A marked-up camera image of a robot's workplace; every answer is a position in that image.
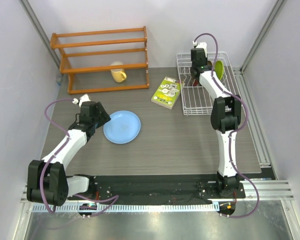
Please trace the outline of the red floral plate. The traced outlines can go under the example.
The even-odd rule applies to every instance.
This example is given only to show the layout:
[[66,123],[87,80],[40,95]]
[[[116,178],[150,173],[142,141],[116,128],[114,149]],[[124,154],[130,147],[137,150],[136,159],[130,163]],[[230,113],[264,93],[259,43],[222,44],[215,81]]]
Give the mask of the red floral plate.
[[199,77],[192,77],[192,86],[193,87],[200,87],[200,81],[199,81]]

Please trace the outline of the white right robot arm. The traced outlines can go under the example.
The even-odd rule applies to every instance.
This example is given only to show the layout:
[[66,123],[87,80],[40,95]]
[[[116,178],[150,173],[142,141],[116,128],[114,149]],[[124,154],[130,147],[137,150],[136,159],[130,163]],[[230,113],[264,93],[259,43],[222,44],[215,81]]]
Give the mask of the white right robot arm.
[[215,190],[220,197],[231,198],[240,185],[236,166],[236,130],[241,123],[241,102],[221,83],[212,66],[208,65],[207,56],[205,49],[192,48],[190,72],[213,99],[210,123],[216,131],[219,147]]

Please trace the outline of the light blue plate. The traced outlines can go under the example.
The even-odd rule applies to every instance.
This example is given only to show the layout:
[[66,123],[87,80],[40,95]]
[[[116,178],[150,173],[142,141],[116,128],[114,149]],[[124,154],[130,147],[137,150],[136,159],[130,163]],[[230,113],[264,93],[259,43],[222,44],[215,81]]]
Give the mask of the light blue plate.
[[110,121],[103,126],[107,140],[123,145],[133,141],[141,131],[140,118],[131,111],[119,110],[110,114]]

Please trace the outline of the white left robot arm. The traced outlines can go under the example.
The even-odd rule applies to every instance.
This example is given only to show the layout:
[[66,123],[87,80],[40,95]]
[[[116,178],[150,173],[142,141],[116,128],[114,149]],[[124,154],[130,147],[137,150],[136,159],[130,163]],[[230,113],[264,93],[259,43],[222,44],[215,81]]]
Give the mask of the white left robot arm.
[[63,140],[41,160],[32,160],[27,172],[27,200],[45,204],[46,207],[62,206],[68,197],[80,194],[90,200],[97,192],[92,176],[66,175],[66,168],[85,146],[96,129],[110,121],[110,116],[100,102],[77,100],[80,112],[65,132]]

